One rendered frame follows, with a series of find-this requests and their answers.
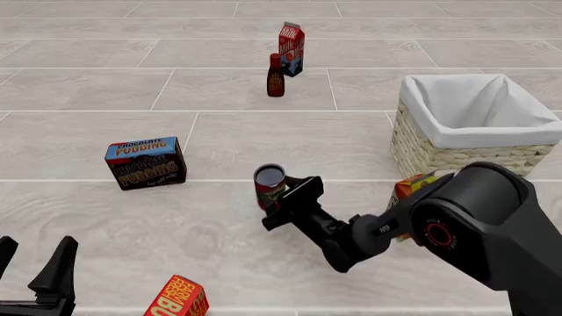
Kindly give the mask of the white cloth basket liner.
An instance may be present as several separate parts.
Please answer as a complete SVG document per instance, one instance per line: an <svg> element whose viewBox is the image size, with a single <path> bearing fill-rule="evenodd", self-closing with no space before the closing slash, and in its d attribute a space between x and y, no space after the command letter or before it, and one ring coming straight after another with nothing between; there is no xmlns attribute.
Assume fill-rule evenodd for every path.
<svg viewBox="0 0 562 316"><path fill-rule="evenodd" d="M562 141L562 119L502 74L406 75L400 101L434 147L523 147Z"/></svg>

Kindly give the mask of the chocolate pudding box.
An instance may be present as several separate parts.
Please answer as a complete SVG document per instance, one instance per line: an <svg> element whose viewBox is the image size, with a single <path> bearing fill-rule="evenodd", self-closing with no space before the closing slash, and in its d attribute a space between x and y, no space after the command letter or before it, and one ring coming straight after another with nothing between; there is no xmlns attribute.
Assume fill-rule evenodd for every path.
<svg viewBox="0 0 562 316"><path fill-rule="evenodd" d="M186 181L187 168L175 136L111 144L104 159L123 191Z"/></svg>

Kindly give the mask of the red milk carton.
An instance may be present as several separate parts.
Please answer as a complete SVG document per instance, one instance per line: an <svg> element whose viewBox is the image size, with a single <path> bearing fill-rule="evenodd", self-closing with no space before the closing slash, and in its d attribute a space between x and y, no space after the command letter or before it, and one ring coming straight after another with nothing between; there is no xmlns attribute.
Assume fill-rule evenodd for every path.
<svg viewBox="0 0 562 316"><path fill-rule="evenodd" d="M300 25L285 22L278 35L278 53L285 75L294 77L303 70L305 34Z"/></svg>

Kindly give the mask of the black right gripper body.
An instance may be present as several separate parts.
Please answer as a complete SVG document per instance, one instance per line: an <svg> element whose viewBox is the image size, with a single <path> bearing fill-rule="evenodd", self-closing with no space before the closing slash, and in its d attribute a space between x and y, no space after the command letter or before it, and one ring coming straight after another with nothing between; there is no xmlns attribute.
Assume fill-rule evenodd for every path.
<svg viewBox="0 0 562 316"><path fill-rule="evenodd" d="M313 210L320 207L319 197L324 193L322 179L319 176L309 176L310 181L307 186L298 190L288 189L277 197L280 203L280 214L276 218L263 218L262 223L267 231L272 231L286 224L302 222L308 219Z"/></svg>

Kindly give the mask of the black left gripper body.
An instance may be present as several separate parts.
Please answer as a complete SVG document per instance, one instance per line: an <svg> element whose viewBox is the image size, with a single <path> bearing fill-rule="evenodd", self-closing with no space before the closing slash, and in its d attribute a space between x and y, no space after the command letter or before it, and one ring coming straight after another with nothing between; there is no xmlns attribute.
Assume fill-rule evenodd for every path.
<svg viewBox="0 0 562 316"><path fill-rule="evenodd" d="M72 298L37 297L34 301L0 301L0 316L72 316Z"/></svg>

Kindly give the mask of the tomato sauce can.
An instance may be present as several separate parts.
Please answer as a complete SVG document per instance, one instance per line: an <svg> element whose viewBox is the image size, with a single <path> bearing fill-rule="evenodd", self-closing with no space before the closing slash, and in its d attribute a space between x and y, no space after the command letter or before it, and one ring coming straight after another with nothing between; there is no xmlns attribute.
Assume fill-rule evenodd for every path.
<svg viewBox="0 0 562 316"><path fill-rule="evenodd" d="M265 164L254 173L256 200L262 210L277 202L277 197L285 192L285 170L277 164Z"/></svg>

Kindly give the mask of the woven wicker basket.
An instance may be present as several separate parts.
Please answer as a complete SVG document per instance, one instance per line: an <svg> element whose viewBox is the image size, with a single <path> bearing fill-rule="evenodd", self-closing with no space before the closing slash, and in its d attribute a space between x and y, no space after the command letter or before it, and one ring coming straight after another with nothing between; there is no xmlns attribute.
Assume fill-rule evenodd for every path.
<svg viewBox="0 0 562 316"><path fill-rule="evenodd" d="M400 173L405 177L437 172L458 171L472 162L493 162L527 176L548 155L553 145L523 147L440 148L423 135L403 102L393 123L391 152Z"/></svg>

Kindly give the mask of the dark red sauce bottle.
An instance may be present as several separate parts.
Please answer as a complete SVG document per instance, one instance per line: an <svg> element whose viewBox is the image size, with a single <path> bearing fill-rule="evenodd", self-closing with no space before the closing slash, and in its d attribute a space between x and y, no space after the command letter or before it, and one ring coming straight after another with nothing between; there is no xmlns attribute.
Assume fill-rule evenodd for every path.
<svg viewBox="0 0 562 316"><path fill-rule="evenodd" d="M269 97L282 97L285 94L285 77L281 66L280 54L270 55L267 94Z"/></svg>

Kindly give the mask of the orange juice carton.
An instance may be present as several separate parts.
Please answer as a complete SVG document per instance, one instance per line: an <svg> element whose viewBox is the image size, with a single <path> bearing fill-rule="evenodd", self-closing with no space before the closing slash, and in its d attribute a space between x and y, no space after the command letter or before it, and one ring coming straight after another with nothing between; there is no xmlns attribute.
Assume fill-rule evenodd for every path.
<svg viewBox="0 0 562 316"><path fill-rule="evenodd" d="M398 181L393 186L387 208L382 215L386 226L392 230L399 228L401 231L400 235L394 236L397 242L411 239L418 247L422 247L418 238L414 236L412 224L414 208L424 199L417 191L424 190L425 186L430 186L437 179L436 172L418 174Z"/></svg>

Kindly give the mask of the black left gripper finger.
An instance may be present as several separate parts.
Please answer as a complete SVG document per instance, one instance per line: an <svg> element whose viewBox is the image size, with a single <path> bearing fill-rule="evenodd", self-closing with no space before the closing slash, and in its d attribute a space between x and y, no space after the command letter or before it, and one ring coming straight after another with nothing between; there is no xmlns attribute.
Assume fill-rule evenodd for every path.
<svg viewBox="0 0 562 316"><path fill-rule="evenodd" d="M65 236L42 271L28 284L35 292L36 302L57 302L76 298L74 267L78 242Z"/></svg>
<svg viewBox="0 0 562 316"><path fill-rule="evenodd" d="M0 238L0 278L2 278L17 249L18 243L10 236Z"/></svg>

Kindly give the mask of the red butter box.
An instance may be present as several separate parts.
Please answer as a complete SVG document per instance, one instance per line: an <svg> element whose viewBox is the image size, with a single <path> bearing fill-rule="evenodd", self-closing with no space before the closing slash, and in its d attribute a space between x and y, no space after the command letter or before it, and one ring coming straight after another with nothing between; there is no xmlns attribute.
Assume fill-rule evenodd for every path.
<svg viewBox="0 0 562 316"><path fill-rule="evenodd" d="M143 316L205 316L209 307L203 286L174 275Z"/></svg>

